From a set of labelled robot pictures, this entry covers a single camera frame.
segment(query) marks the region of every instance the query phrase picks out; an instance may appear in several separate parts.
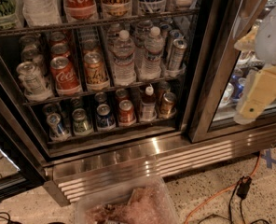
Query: refrigerator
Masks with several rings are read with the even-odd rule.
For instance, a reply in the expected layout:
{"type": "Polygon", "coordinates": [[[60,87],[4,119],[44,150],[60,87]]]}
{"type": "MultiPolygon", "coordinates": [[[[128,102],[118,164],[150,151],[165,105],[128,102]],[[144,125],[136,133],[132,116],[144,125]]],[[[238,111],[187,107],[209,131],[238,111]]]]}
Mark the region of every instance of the refrigerator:
{"type": "MultiPolygon", "coordinates": [[[[275,5],[276,0],[193,0],[183,10],[49,26],[25,24],[0,30],[0,155],[5,157],[4,166],[12,170],[0,175],[0,201],[43,186],[60,206],[65,206],[138,176],[175,175],[276,147],[276,105],[243,125],[233,120],[234,102],[220,105],[234,70],[248,68],[247,63],[239,66],[242,52],[234,49],[234,44],[275,5]],[[139,21],[170,19],[188,41],[184,72],[117,85],[108,62],[104,27],[123,23],[131,33],[131,25],[139,21]],[[97,31],[110,78],[110,85],[100,90],[107,94],[114,111],[116,125],[110,130],[98,129],[94,96],[100,91],[92,91],[85,84],[80,44],[88,30],[97,31]],[[29,101],[16,73],[21,63],[19,40],[31,34],[46,38],[58,31],[72,34],[82,91],[68,96],[55,92],[54,97],[44,101],[29,101]],[[152,84],[156,89],[161,81],[167,81],[176,95],[175,114],[147,121],[138,119],[140,88],[152,84]],[[127,89],[133,100],[137,120],[130,126],[118,122],[114,105],[118,89],[127,89]],[[64,104],[71,122],[69,104],[76,97],[83,100],[93,132],[76,136],[71,131],[65,140],[51,139],[43,106],[64,104]]],[[[255,63],[264,65],[263,61],[255,63]]]]}

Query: floor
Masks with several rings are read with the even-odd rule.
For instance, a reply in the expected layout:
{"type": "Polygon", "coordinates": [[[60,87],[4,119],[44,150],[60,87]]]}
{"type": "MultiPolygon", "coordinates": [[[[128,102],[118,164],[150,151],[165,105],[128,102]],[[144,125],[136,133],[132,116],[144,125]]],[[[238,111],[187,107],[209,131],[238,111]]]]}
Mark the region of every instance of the floor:
{"type": "MultiPolygon", "coordinates": [[[[256,160],[256,155],[250,155],[242,159],[225,161],[201,170],[165,178],[180,224],[185,223],[186,216],[209,197],[236,184],[241,177],[252,173],[256,160]]],[[[187,223],[230,223],[221,217],[203,219],[211,214],[228,218],[228,203],[232,192],[233,189],[212,199],[192,215],[187,223]]],[[[237,195],[233,196],[231,207],[234,224],[242,224],[240,198],[237,195]]],[[[8,212],[12,220],[23,224],[48,224],[51,222],[73,224],[74,209],[73,204],[60,208],[43,188],[24,192],[4,200],[0,204],[0,212],[8,212]]],[[[276,224],[276,149],[263,152],[259,166],[253,175],[248,195],[242,201],[242,210],[246,224],[258,219],[265,219],[271,224],[276,224]]]]}

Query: orange cable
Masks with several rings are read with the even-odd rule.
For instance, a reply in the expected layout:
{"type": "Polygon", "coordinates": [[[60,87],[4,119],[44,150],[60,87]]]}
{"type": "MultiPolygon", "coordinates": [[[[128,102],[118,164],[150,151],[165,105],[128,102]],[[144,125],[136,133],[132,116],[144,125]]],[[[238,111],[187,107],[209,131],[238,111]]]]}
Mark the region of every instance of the orange cable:
{"type": "MultiPolygon", "coordinates": [[[[259,152],[259,156],[257,158],[257,161],[256,161],[256,164],[255,164],[255,168],[254,170],[252,171],[252,173],[249,175],[250,177],[254,176],[257,169],[258,169],[258,166],[259,166],[259,163],[260,163],[260,158],[261,158],[261,152],[259,152]]],[[[229,186],[228,188],[225,188],[225,189],[222,189],[220,191],[218,191],[216,194],[214,194],[213,196],[211,196],[210,198],[208,198],[206,201],[204,201],[202,204],[198,205],[193,211],[191,211],[187,217],[186,217],[186,221],[185,221],[185,224],[188,224],[188,221],[191,219],[191,217],[198,211],[200,210],[205,204],[207,204],[208,202],[210,202],[212,199],[214,199],[215,197],[223,194],[224,192],[227,192],[229,190],[232,190],[234,189],[237,185],[239,185],[241,183],[241,181],[239,180],[238,183],[235,183],[231,186],[229,186]]]]}

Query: beige robotic hand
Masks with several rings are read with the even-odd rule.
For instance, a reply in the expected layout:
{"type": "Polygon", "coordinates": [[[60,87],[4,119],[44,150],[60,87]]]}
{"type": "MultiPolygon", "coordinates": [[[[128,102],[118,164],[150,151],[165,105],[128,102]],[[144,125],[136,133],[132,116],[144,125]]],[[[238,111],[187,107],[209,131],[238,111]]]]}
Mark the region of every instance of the beige robotic hand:
{"type": "Polygon", "coordinates": [[[234,117],[240,124],[254,121],[276,99],[276,7],[258,28],[255,55],[267,64],[260,71],[252,71],[246,78],[234,117]]]}

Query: bottle with brown liquid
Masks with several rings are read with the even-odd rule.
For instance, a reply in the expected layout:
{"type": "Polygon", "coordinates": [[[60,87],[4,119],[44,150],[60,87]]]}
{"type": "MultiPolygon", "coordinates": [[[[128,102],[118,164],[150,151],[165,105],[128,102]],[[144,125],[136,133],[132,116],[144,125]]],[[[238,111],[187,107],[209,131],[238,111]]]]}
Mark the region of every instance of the bottle with brown liquid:
{"type": "Polygon", "coordinates": [[[156,116],[156,94],[152,86],[145,88],[145,92],[141,94],[140,101],[140,119],[151,121],[156,116]]]}

